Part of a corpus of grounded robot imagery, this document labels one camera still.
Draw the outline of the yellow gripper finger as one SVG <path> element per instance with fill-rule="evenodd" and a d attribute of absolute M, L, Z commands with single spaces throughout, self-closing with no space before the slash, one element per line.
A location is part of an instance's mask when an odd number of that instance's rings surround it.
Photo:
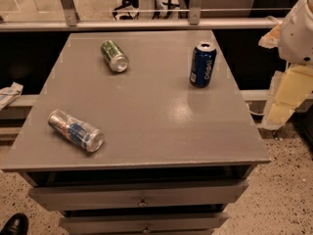
<path fill-rule="evenodd" d="M 261 127 L 277 130 L 284 126 L 312 92 L 312 66 L 291 64 L 285 72 L 276 71 L 271 80 Z"/>
<path fill-rule="evenodd" d="M 269 32 L 260 38 L 258 45 L 267 49 L 277 47 L 280 39 L 281 26 L 280 23 L 275 25 Z"/>

